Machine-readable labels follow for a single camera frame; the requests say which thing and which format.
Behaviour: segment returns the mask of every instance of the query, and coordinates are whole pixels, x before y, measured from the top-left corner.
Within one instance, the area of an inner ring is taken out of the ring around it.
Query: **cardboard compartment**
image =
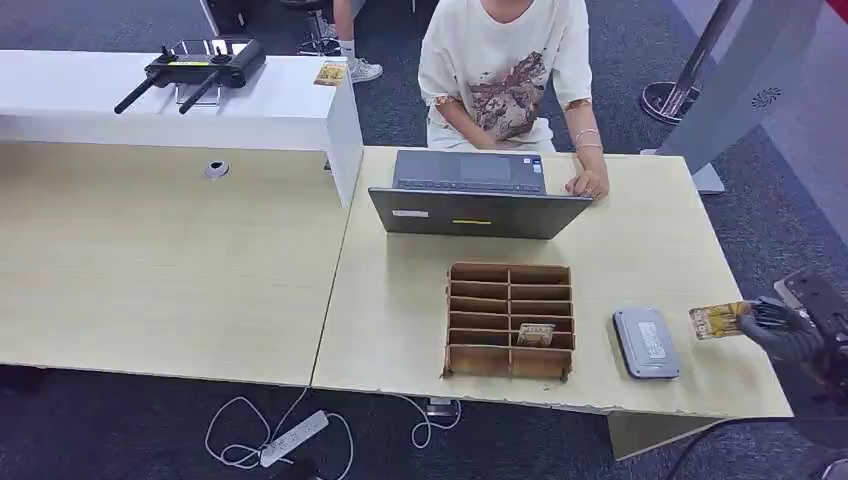
[[[568,267],[457,263],[446,291],[445,375],[567,379],[575,348]],[[553,325],[551,344],[518,346],[522,323]]]
[[[472,282],[468,280],[451,281],[449,295],[452,297],[506,300],[509,298],[509,285],[507,283]]]
[[[445,373],[487,375],[503,377],[509,375],[509,349],[501,347],[448,346],[445,354],[449,368]]]
[[[511,265],[509,273],[509,283],[514,285],[571,285],[571,275],[566,267]]]
[[[450,345],[509,346],[509,332],[496,330],[468,330],[451,328],[448,332]]]
[[[507,302],[492,298],[450,297],[450,311],[506,314]]]
[[[510,285],[511,300],[571,300],[568,285]]]
[[[551,315],[511,315],[509,329],[520,330],[522,323],[547,323],[554,326],[554,332],[574,333],[574,319]]]
[[[572,316],[571,302],[551,300],[511,300],[509,313],[511,315]]]
[[[570,372],[570,350],[530,347],[512,349],[512,374],[515,376],[565,380]]]
[[[509,281],[509,268],[489,263],[456,263],[449,275],[451,280],[506,283]]]
[[[513,332],[512,338],[510,340],[510,345],[513,347],[520,347],[518,344],[518,332]],[[535,347],[526,347],[531,350],[535,350]],[[554,332],[554,337],[551,339],[551,344],[545,349],[553,349],[553,350],[574,350],[574,335],[571,333],[565,332]]]
[[[497,313],[450,312],[450,328],[509,330],[509,316]]]

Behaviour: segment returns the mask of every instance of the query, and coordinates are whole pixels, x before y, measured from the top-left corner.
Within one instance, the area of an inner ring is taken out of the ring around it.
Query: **white cable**
[[[300,396],[297,397],[297,400],[294,401],[294,403],[291,405],[291,407],[289,407],[289,409],[286,411],[285,415],[283,415],[283,418],[280,419],[280,422],[277,423],[277,427],[274,429],[273,434],[271,433],[271,426],[268,425],[268,421],[265,420],[265,417],[263,417],[262,414],[259,413],[259,410],[253,405],[253,403],[250,402],[250,400],[248,400],[244,397],[235,397],[235,398],[231,399],[229,402],[222,405],[221,408],[219,408],[217,412],[215,412],[215,416],[213,416],[212,421],[209,422],[209,428],[206,429],[206,438],[204,440],[204,444],[206,445],[206,451],[209,452],[209,455],[211,455],[212,458],[218,460],[219,462],[223,463],[224,465],[227,465],[227,466],[230,466],[230,467],[241,468],[242,470],[250,470],[250,469],[256,468],[259,465],[259,457],[262,454],[262,450],[265,447],[267,447],[269,444],[271,444],[272,440],[277,437],[277,434],[280,433],[280,429],[283,427],[283,423],[285,423],[286,419],[291,414],[292,410],[294,410],[294,407],[296,407],[297,404],[300,403],[300,401],[303,399],[304,395],[306,395],[306,391],[308,389],[309,389],[309,387],[305,387],[303,389],[303,391],[300,393]],[[232,405],[236,402],[239,402],[239,401],[246,403],[247,406],[250,407],[250,409],[253,410],[254,413],[256,413],[256,416],[259,417],[259,420],[262,421],[262,424],[265,426],[265,441],[262,442],[262,445],[260,445],[259,447],[251,447],[251,446],[248,446],[248,445],[242,445],[240,443],[233,443],[233,444],[230,444],[230,445],[227,445],[226,447],[224,447],[224,449],[221,450],[221,453],[217,454],[217,453],[213,452],[212,447],[209,446],[209,437],[212,434],[212,427],[215,426],[215,422],[218,420],[218,417],[221,415],[221,413],[224,410],[227,409],[227,407],[229,407],[230,405]],[[347,475],[347,473],[350,471],[351,465],[353,465],[353,434],[350,431],[350,425],[348,425],[347,420],[345,420],[344,417],[342,417],[338,413],[332,413],[332,412],[327,412],[326,415],[327,415],[327,418],[338,418],[339,420],[341,420],[342,425],[344,425],[345,430],[347,430],[347,440],[348,440],[348,443],[350,444],[350,458],[347,461],[347,466],[345,467],[344,471],[342,472],[341,475],[339,475],[339,477],[337,479],[337,480],[343,480],[345,478],[345,475]],[[242,458],[240,458],[239,460],[227,460],[227,452],[229,452],[230,450],[233,450],[233,449],[237,449],[237,450],[247,452],[247,454],[245,456],[243,456]],[[248,460],[250,460],[254,456],[256,457],[256,459],[253,463],[245,464],[245,462],[247,462]],[[293,461],[291,461],[291,460],[289,460],[288,458],[285,458],[285,457],[280,458],[280,461],[288,463],[288,464],[294,463]]]
[[[415,401],[411,398],[405,397],[403,395],[398,395],[396,393],[387,393],[386,395],[406,400],[421,413],[422,417],[424,417],[423,422],[419,422],[414,427],[412,427],[412,433],[410,435],[410,438],[412,438],[412,445],[414,445],[415,448],[419,450],[423,450],[427,448],[427,445],[430,445],[430,438],[433,436],[434,427],[438,428],[439,430],[450,430],[459,423],[460,419],[462,419],[462,402],[460,402],[459,400],[452,400],[456,402],[456,419],[454,419],[453,423],[451,423],[450,425],[442,425],[439,423],[431,422],[430,418],[427,416],[427,412],[425,412],[424,409],[421,408],[417,403],[415,403]],[[422,427],[427,427],[427,438],[424,440],[424,443],[418,443],[415,440],[415,432],[417,432],[418,429]]]

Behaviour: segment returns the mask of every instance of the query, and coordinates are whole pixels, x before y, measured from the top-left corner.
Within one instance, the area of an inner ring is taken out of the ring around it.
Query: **laptop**
[[[550,240],[591,198],[547,195],[538,155],[401,150],[368,189],[387,232]]]

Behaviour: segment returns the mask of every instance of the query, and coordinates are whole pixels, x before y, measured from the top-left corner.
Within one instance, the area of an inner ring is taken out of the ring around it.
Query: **laptop keyboard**
[[[429,180],[398,180],[397,188],[407,190],[460,190],[486,192],[541,192],[540,185],[506,185],[478,182],[434,182]]]

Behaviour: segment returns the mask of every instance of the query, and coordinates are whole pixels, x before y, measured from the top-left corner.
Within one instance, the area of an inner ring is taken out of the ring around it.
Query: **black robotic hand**
[[[774,299],[760,297],[751,313],[736,318],[736,325],[775,360],[807,362],[824,346],[809,319]]]

